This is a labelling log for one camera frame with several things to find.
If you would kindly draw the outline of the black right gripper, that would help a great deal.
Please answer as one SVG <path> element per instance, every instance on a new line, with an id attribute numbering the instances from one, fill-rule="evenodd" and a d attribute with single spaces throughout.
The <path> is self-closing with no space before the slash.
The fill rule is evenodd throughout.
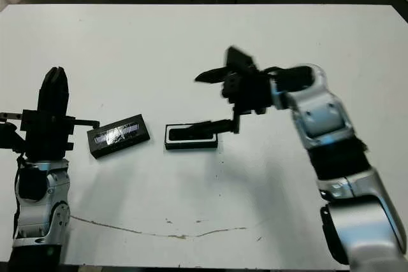
<path id="1" fill-rule="evenodd" d="M 271 75 L 263 71 L 250 75 L 229 73 L 228 67 L 210 69 L 200 73 L 194 81 L 201 83 L 221 83 L 221 94 L 233 105 L 233 119 L 205 121 L 192 124 L 187 128 L 191 134 L 239 133 L 240 116 L 265 114 L 273 105 Z"/>

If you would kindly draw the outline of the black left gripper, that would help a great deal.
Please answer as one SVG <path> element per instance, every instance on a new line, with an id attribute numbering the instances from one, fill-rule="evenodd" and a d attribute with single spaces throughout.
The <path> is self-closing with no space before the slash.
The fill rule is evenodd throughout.
<path id="1" fill-rule="evenodd" d="M 59 114 L 57 113 L 57 89 Z M 68 79 L 62 67 L 53 67 L 42 82 L 37 110 L 1 113 L 1 148 L 25 154 L 28 159 L 62 159 L 73 149 L 68 136 L 76 125 L 99 127 L 97 120 L 66 116 L 69 100 Z"/>

